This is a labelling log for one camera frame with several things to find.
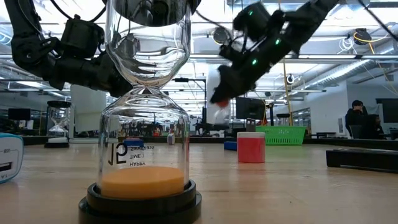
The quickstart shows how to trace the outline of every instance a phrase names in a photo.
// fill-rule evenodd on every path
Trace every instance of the green plastic basket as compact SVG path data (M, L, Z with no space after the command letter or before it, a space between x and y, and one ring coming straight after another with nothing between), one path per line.
M305 126L256 126L256 132L266 134L266 144L271 146L299 146L303 144Z

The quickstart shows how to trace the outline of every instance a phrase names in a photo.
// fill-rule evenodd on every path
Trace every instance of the desk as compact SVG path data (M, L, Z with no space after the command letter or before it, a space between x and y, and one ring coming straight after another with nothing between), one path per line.
M27 147L21 173L0 185L1 223L77 224L96 147ZM268 146L267 163L238 164L222 144L191 144L190 176L203 195L196 224L397 223L398 175L327 168L325 150L335 148Z

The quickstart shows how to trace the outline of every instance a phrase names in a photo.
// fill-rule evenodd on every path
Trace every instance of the glass hourglass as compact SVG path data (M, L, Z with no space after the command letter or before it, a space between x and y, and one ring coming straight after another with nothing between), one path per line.
M69 124L70 102L66 101L48 101L47 113L53 126L49 129L48 137L66 137L68 130L65 128Z
M189 117L160 89L189 58L191 9L186 1L170 1L173 13L166 13L162 2L107 2L106 51L133 88L101 115L97 184L104 197L166 197L189 183ZM174 145L109 142L114 131L130 138L167 135L167 124L178 129Z

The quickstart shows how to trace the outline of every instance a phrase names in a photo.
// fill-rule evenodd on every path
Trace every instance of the computer monitor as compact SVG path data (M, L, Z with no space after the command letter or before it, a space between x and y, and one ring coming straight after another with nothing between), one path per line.
M260 99L236 98L236 119L260 119L264 118L265 112L264 101Z
M30 120L30 109L28 108L9 108L8 119L15 121Z
M383 99L383 122L398 123L398 99Z

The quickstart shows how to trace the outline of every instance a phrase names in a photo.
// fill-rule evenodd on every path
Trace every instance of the small hourglass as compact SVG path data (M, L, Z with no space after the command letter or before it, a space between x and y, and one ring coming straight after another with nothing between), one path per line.
M68 125L71 103L52 100L47 102L47 136L44 147L69 147Z
M107 2L106 51L133 88L101 115L98 180L86 198L93 210L132 221L156 217L153 223L193 223L200 215L201 195L189 179L189 116L160 90L189 58L191 11L183 0ZM146 142L167 135L161 127L170 123L178 124L175 144ZM111 142L114 130L126 139Z

